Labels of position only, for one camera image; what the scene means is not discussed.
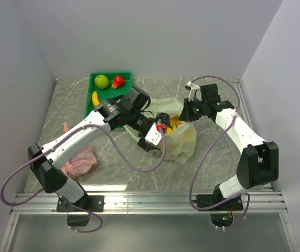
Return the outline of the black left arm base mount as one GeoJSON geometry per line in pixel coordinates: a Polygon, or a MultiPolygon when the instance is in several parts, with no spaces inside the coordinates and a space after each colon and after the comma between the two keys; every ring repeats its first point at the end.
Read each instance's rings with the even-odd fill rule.
{"type": "Polygon", "coordinates": [[[68,226],[80,233],[89,233],[90,230],[79,230],[78,228],[86,227],[95,218],[99,221],[99,224],[93,231],[99,230],[103,225],[103,219],[97,213],[101,213],[103,210],[103,195],[86,195],[76,203],[71,203],[65,197],[59,196],[56,208],[57,213],[67,214],[68,226]]]}

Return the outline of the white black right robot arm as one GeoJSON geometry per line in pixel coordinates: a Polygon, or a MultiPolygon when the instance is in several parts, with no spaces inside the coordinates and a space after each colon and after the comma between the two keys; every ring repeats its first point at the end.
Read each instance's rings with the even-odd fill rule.
{"type": "Polygon", "coordinates": [[[226,209],[232,199],[248,189],[278,180],[279,150],[275,142],[268,142],[257,135],[238,115],[229,101],[206,101],[184,99],[180,121],[193,122],[207,116],[224,130],[238,148],[241,156],[236,174],[217,185],[206,210],[226,209]]]}

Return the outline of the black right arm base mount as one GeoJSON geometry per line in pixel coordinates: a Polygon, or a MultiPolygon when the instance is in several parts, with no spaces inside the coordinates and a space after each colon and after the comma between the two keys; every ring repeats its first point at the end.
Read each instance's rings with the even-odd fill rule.
{"type": "Polygon", "coordinates": [[[230,199],[223,204],[219,204],[224,198],[216,194],[197,194],[193,203],[199,208],[208,208],[210,211],[211,223],[215,228],[222,228],[223,230],[232,228],[234,223],[234,211],[242,211],[243,200],[241,196],[230,199]]]}

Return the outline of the yellow fake banana bunch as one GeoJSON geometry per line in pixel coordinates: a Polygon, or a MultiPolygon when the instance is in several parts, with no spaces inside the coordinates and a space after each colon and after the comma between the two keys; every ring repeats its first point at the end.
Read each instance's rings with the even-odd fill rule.
{"type": "Polygon", "coordinates": [[[173,131],[177,130],[177,128],[181,124],[181,122],[179,120],[179,116],[177,115],[177,116],[169,118],[169,123],[170,123],[170,127],[167,127],[166,134],[170,134],[173,131]]]}

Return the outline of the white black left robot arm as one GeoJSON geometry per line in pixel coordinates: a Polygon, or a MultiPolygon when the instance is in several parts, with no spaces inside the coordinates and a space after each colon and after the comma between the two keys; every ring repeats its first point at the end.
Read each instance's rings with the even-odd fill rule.
{"type": "Polygon", "coordinates": [[[143,113],[150,103],[145,91],[133,87],[126,95],[102,100],[87,117],[56,140],[43,146],[32,144],[28,148],[33,161],[30,169],[44,191],[67,199],[75,211],[84,210],[88,204],[86,191],[61,168],[102,134],[125,125],[138,132],[138,145],[143,150],[155,150],[164,137],[162,125],[169,126],[169,115],[162,112],[154,118],[146,117],[143,113]]]}

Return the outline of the light green plastic bag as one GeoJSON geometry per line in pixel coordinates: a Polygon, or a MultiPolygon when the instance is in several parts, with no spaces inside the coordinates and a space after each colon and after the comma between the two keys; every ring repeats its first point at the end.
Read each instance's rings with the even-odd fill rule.
{"type": "MultiPolygon", "coordinates": [[[[148,111],[154,115],[166,113],[170,119],[179,118],[183,110],[183,103],[175,98],[153,99],[148,111]]],[[[197,132],[192,122],[180,121],[173,132],[165,133],[166,155],[165,160],[186,163],[195,150],[197,132]]]]}

